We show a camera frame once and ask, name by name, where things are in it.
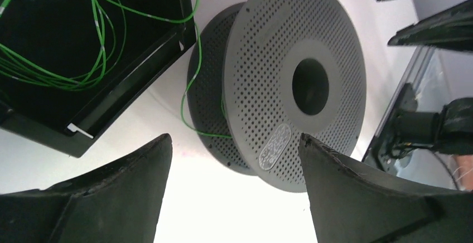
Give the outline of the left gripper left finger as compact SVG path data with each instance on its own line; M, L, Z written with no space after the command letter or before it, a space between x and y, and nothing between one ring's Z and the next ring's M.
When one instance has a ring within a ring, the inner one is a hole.
M1 195L2 242L153 242L172 160L162 134L47 189Z

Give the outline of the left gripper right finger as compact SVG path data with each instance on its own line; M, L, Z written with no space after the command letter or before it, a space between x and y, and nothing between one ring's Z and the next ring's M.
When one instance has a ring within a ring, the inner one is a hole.
M472 193L409 181L309 134L298 148L318 242L471 242Z

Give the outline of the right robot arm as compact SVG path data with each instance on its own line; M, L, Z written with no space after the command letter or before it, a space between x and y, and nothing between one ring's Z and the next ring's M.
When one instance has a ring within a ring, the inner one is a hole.
M472 0L397 31L388 45L427 46L471 53ZM400 93L383 130L375 137L379 154L395 159L416 149L442 154L472 154L472 98L456 99L435 113L408 110L402 107L402 97Z

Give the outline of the dark grey cable spool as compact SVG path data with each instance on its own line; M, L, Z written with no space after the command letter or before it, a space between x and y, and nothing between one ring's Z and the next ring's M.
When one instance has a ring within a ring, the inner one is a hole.
M199 39L185 95L193 127L222 165L302 193L302 134L353 152L366 75L338 0L247 0L219 12Z

